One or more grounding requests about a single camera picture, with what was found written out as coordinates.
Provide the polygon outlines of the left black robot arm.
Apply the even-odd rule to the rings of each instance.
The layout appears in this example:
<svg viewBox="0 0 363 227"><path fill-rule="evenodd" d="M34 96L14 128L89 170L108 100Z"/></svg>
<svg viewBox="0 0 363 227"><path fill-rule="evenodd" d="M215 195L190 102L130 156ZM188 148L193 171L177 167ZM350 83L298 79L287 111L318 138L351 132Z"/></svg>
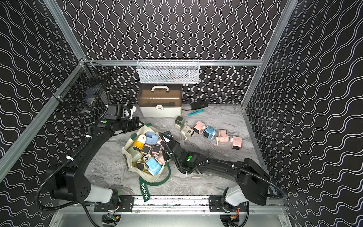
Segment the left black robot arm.
<svg viewBox="0 0 363 227"><path fill-rule="evenodd" d="M143 126L144 123L137 116L130 120L97 120L91 124L86 138L76 150L61 165L48 170L35 195L36 207L41 211L56 211L78 203L100 203L108 210L117 210L120 206L117 190L92 184L84 173L93 157L111 137L137 131ZM66 203L55 207L42 205L40 194L43 189L47 189L52 198Z"/></svg>

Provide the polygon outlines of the pink round pencil sharpener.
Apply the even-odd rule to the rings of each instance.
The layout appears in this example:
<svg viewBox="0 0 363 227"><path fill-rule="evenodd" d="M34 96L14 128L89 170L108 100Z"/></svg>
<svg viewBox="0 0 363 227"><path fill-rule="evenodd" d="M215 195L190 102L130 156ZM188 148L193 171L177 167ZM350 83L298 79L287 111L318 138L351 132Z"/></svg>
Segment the pink round pencil sharpener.
<svg viewBox="0 0 363 227"><path fill-rule="evenodd" d="M228 143L230 137L227 134L226 130L218 130L217 136L215 137L215 146L218 146L220 143Z"/></svg>

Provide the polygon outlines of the pink square pencil sharpener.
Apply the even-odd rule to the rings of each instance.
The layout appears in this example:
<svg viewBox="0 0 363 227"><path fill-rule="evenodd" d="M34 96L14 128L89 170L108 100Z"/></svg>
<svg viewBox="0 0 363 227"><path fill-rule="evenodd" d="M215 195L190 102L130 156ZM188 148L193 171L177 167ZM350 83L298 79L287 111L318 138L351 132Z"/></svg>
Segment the pink square pencil sharpener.
<svg viewBox="0 0 363 227"><path fill-rule="evenodd" d="M243 147L243 139L241 137L233 136L230 138L232 149L241 150Z"/></svg>

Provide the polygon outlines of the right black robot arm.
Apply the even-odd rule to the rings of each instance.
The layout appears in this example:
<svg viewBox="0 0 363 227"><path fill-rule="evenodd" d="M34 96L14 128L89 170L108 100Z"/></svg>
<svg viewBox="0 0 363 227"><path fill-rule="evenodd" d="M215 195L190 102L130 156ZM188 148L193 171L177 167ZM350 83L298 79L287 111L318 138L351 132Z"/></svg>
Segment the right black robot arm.
<svg viewBox="0 0 363 227"><path fill-rule="evenodd" d="M252 202L264 206L267 198L286 199L287 193L255 161L245 158L242 162L231 162L209 158L198 152L186 151L174 138L159 133L164 142L164 150L176 164L179 172L210 174L234 181L237 186L228 188L224 200L227 204L237 206L243 202Z"/></svg>

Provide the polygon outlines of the blue square pencil sharpener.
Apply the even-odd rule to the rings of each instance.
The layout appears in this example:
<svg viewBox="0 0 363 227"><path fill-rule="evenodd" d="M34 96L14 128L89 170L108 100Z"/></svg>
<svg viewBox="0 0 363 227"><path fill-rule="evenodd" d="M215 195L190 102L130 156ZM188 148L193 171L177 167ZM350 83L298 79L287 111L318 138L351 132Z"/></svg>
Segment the blue square pencil sharpener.
<svg viewBox="0 0 363 227"><path fill-rule="evenodd" d="M208 140L211 140L216 134L216 129L212 126L207 126L203 131L203 136Z"/></svg>

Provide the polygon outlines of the green pencil sharpener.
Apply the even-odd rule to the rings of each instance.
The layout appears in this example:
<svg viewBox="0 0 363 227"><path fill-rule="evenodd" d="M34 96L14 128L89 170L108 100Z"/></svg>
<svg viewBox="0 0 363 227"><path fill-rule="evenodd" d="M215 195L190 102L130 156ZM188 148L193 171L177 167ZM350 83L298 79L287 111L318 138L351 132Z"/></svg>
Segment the green pencil sharpener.
<svg viewBox="0 0 363 227"><path fill-rule="evenodd" d="M175 119L175 128L181 130L184 126L185 126L186 122L185 122L185 118L178 116Z"/></svg>

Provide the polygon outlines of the cream tote bag green handles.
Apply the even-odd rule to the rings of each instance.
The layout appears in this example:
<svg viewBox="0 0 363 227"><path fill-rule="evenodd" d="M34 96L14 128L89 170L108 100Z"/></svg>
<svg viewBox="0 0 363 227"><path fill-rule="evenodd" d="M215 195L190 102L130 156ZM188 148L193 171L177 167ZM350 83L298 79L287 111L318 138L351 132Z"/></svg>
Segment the cream tote bag green handles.
<svg viewBox="0 0 363 227"><path fill-rule="evenodd" d="M160 138L155 145L145 144L141 151L132 148L132 144L138 135L145 135L148 131L155 132L158 135L157 130L151 127L151 125L145 125L132 134L130 139L126 142L126 145L122 148L123 155L126 157L128 170L139 175L140 191L144 202L151 199L151 194L148 189L149 186L161 186L171 177L170 165L164 159L162 146L159 144ZM151 158L155 158L162 165L160 172L155 176L152 176L146 167L146 162Z"/></svg>

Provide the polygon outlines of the cream white pencil sharpener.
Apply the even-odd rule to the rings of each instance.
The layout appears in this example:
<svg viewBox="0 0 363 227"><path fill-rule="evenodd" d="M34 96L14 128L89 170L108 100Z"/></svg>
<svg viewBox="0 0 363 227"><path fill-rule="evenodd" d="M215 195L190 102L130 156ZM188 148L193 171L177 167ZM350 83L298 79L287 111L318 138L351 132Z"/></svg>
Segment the cream white pencil sharpener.
<svg viewBox="0 0 363 227"><path fill-rule="evenodd" d="M181 128L180 134L184 137L184 140L186 141L193 136L194 130L190 126L184 125Z"/></svg>

